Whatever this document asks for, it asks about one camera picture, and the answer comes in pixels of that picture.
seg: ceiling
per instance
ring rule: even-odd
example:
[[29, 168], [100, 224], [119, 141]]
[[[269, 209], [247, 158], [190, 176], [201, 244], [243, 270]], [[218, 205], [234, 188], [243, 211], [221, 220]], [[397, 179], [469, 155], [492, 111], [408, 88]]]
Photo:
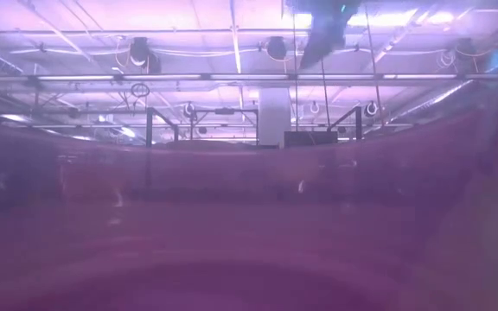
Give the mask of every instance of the ceiling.
[[[298, 31], [294, 34], [292, 15], [281, 0], [235, 0], [232, 8], [227, 0], [32, 0], [30, 3], [37, 14], [27, 8], [27, 2], [0, 0], [0, 58], [20, 68], [22, 75], [138, 74], [141, 69], [128, 63], [127, 54], [128, 45], [136, 36], [149, 38], [150, 46], [161, 59], [163, 73], [237, 73], [235, 41], [239, 44], [241, 73], [295, 73], [302, 52], [294, 57], [293, 47], [304, 47], [305, 30], [310, 26], [308, 16], [296, 15]], [[390, 41], [395, 44], [376, 62], [377, 73], [455, 73], [458, 68], [453, 64], [454, 59], [444, 51], [454, 47], [461, 38], [471, 38], [476, 47], [477, 54], [473, 57], [476, 69], [471, 73], [481, 72], [489, 52], [498, 47], [498, 3], [489, 7], [463, 2], [435, 8], [423, 6], [419, 2], [395, 1], [362, 5], [346, 30], [347, 50], [326, 58], [324, 73], [371, 73], [370, 50], [378, 53]], [[430, 14], [417, 22], [418, 12]], [[370, 36], [365, 13], [369, 14]], [[237, 26], [237, 40], [231, 31], [232, 17]], [[286, 61], [273, 60], [266, 51], [259, 51], [259, 46], [274, 35], [283, 36], [291, 50]], [[322, 74], [321, 64], [304, 73]], [[378, 86], [380, 102], [389, 115], [423, 94], [451, 83], [455, 82], [381, 82]], [[322, 81], [301, 82], [297, 84], [297, 100], [294, 81], [153, 81], [146, 84], [151, 94], [138, 100], [137, 108], [153, 106], [175, 123], [187, 122], [182, 116], [187, 103], [210, 109], [239, 107], [241, 95], [244, 108], [258, 108], [259, 88], [267, 86], [290, 88], [293, 105], [299, 107], [300, 124], [326, 124], [326, 98], [331, 122], [356, 105], [378, 100], [376, 85], [371, 81], [329, 81], [326, 87]], [[129, 83], [108, 81], [52, 83], [40, 90], [38, 96], [39, 102], [47, 108], [88, 107], [104, 111], [125, 108], [121, 96], [128, 97], [130, 88]], [[23, 83], [0, 83], [0, 95], [15, 99], [21, 105], [33, 105], [36, 96], [35, 89]], [[131, 96], [129, 105], [134, 102]], [[314, 102], [319, 107], [318, 113], [310, 110]], [[54, 121], [85, 124], [98, 118], [57, 117]], [[114, 116], [112, 121], [144, 124], [145, 116], [140, 112]], [[379, 123], [380, 120], [375, 117], [367, 122]], [[247, 126], [250, 121], [241, 115], [209, 115], [201, 120], [200, 125], [203, 124], [232, 125], [209, 129], [204, 135], [206, 138], [255, 136], [255, 130]], [[133, 130], [139, 136], [144, 135], [143, 130]], [[82, 132], [82, 136], [93, 135], [89, 131]], [[169, 140], [171, 131], [155, 130], [154, 137], [157, 141]]]

